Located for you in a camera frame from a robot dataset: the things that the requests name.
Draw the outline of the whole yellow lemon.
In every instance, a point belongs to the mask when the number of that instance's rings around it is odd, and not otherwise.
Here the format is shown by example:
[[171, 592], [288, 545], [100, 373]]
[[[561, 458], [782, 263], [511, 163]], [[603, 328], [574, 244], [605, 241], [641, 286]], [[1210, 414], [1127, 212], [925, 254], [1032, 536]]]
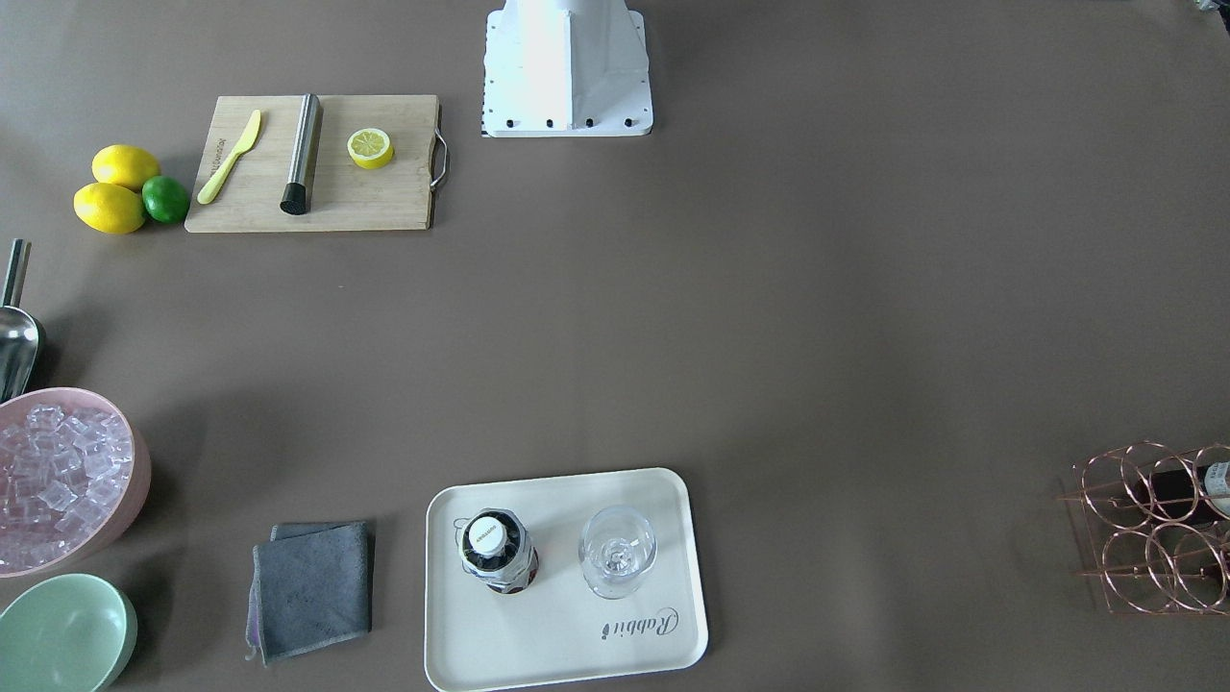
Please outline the whole yellow lemon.
[[101, 234], [134, 234], [146, 222], [139, 193], [123, 186], [92, 183], [73, 197], [76, 216]]

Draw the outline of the green lime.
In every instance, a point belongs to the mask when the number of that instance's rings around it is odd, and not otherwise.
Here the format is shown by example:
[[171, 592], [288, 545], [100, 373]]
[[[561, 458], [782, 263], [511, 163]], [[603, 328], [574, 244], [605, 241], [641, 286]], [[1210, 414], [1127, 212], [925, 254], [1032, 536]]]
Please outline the green lime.
[[180, 224], [189, 211], [189, 191], [172, 177], [157, 175], [141, 184], [141, 206], [154, 222]]

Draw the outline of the tea bottle one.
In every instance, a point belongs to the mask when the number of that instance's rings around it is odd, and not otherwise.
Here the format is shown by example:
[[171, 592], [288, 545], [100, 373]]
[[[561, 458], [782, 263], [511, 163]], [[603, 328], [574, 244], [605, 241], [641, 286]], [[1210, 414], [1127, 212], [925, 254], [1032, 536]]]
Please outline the tea bottle one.
[[539, 573], [539, 553], [526, 526], [503, 508], [485, 508], [458, 540], [464, 570], [497, 594], [519, 594]]

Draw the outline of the clear wine glass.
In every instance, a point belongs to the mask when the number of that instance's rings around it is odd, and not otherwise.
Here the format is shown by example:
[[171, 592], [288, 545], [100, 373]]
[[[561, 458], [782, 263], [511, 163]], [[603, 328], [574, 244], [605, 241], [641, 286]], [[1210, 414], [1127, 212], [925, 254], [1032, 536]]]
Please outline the clear wine glass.
[[581, 576], [598, 597], [627, 599], [654, 565], [657, 548], [657, 533], [638, 508], [604, 506], [581, 529]]

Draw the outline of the yellow plastic knife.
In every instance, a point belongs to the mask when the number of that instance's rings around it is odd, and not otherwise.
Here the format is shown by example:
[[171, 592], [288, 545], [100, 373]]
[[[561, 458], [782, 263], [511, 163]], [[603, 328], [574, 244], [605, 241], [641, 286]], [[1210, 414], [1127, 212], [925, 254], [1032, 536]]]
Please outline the yellow plastic knife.
[[228, 157], [223, 159], [218, 168], [212, 172], [209, 179], [207, 179], [205, 184], [198, 192], [196, 197], [198, 205], [209, 205], [209, 203], [214, 202], [221, 188], [228, 183], [229, 176], [232, 175], [232, 168], [237, 163], [237, 159], [241, 159], [242, 155], [255, 149], [256, 143], [258, 143], [260, 130], [262, 130], [262, 111], [253, 109], [241, 136], [237, 136], [232, 149], [229, 150]]

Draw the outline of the steel muddler black tip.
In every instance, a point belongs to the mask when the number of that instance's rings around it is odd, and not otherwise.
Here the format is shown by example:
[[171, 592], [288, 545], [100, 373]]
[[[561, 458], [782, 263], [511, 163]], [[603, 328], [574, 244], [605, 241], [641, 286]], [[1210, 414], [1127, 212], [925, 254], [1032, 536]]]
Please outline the steel muddler black tip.
[[316, 162], [321, 118], [320, 97], [305, 93], [296, 118], [292, 159], [280, 200], [280, 211], [289, 215], [303, 215], [310, 210], [312, 166]]

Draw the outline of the steel ice scoop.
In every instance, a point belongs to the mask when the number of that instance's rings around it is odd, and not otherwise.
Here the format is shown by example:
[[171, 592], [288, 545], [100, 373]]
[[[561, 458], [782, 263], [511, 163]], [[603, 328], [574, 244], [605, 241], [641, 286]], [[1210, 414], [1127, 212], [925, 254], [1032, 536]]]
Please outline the steel ice scoop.
[[34, 368], [44, 329], [18, 306], [25, 286], [31, 242], [15, 238], [6, 263], [1, 297], [1, 403], [23, 395]]

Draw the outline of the copper wire bottle basket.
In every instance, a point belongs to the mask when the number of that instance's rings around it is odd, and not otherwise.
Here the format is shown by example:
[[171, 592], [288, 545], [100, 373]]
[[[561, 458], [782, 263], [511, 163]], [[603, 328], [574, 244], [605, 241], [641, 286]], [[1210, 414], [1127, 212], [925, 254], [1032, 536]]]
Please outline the copper wire bottle basket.
[[1137, 481], [1168, 470], [1228, 461], [1228, 444], [1178, 451], [1168, 444], [1125, 444], [1073, 465], [1073, 488], [1059, 499], [1077, 538], [1079, 575], [1116, 615], [1229, 613], [1229, 520], [1202, 527], [1159, 522], [1129, 497]]

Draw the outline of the bamboo cutting board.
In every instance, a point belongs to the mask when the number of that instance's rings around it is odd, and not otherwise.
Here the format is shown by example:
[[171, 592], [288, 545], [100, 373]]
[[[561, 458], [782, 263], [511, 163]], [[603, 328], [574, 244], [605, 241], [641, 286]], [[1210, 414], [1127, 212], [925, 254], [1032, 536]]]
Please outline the bamboo cutting board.
[[[196, 175], [199, 191], [260, 111], [255, 149], [234, 163], [214, 202], [189, 206], [189, 234], [293, 234], [427, 231], [433, 222], [435, 162], [446, 161], [435, 132], [435, 95], [322, 95], [308, 213], [280, 210], [303, 112], [300, 95], [221, 96]], [[360, 168], [346, 143], [360, 128], [386, 132], [394, 157], [383, 168]]]

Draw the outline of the cream rabbit tray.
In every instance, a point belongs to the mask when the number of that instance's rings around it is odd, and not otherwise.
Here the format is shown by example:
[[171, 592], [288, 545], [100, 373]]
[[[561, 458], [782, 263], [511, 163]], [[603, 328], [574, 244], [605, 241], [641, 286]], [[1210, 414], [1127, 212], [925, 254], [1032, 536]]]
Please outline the cream rabbit tray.
[[[658, 556], [627, 599], [593, 594], [581, 576], [581, 529], [599, 509], [649, 517]], [[470, 517], [510, 509], [540, 569], [502, 595], [462, 568]], [[440, 691], [492, 691], [658, 674], [694, 665], [710, 643], [688, 486], [662, 467], [469, 483], [440, 490], [426, 515], [426, 675]]]

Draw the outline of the pink bowl of ice cubes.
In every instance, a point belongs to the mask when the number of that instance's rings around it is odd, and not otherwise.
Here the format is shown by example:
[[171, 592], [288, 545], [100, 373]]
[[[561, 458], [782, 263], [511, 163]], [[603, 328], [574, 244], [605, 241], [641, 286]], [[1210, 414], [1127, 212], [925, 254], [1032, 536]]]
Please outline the pink bowl of ice cubes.
[[2, 578], [65, 568], [132, 526], [151, 461], [109, 399], [84, 388], [31, 391], [2, 404], [1, 422]]

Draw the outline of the grey folded cloth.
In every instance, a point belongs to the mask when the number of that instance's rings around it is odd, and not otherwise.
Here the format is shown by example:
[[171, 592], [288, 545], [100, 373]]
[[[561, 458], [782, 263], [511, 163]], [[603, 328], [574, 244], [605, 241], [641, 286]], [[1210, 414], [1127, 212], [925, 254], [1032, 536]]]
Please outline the grey folded cloth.
[[373, 549], [365, 521], [274, 525], [252, 549], [252, 655], [268, 666], [368, 635]]

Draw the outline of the lemon half slice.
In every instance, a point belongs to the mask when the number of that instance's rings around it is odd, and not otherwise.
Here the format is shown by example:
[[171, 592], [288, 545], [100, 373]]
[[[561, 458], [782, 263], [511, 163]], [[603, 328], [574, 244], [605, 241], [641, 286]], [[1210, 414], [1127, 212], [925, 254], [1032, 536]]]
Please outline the lemon half slice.
[[365, 170], [383, 168], [391, 163], [395, 154], [391, 136], [381, 128], [367, 127], [352, 132], [346, 141], [352, 163]]

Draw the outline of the tea bottle two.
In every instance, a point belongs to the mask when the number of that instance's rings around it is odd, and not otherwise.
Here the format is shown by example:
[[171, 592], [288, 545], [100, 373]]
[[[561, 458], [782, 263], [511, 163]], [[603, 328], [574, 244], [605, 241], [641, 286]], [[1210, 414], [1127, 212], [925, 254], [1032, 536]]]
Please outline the tea bottle two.
[[1168, 470], [1137, 481], [1129, 490], [1159, 522], [1202, 527], [1229, 517], [1228, 461], [1196, 470]]

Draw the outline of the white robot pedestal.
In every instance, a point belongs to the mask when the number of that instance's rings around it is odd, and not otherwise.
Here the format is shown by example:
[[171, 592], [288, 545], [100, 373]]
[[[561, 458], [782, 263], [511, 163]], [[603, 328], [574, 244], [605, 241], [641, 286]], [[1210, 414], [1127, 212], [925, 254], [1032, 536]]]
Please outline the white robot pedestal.
[[646, 136], [645, 17], [624, 1], [506, 1], [486, 17], [483, 136]]

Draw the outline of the green empty bowl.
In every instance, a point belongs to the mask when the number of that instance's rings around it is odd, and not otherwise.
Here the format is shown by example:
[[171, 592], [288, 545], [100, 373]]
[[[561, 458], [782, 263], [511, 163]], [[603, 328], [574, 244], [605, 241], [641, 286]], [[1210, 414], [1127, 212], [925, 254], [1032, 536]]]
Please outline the green empty bowl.
[[89, 574], [18, 595], [1, 618], [2, 691], [106, 691], [135, 651], [135, 606]]

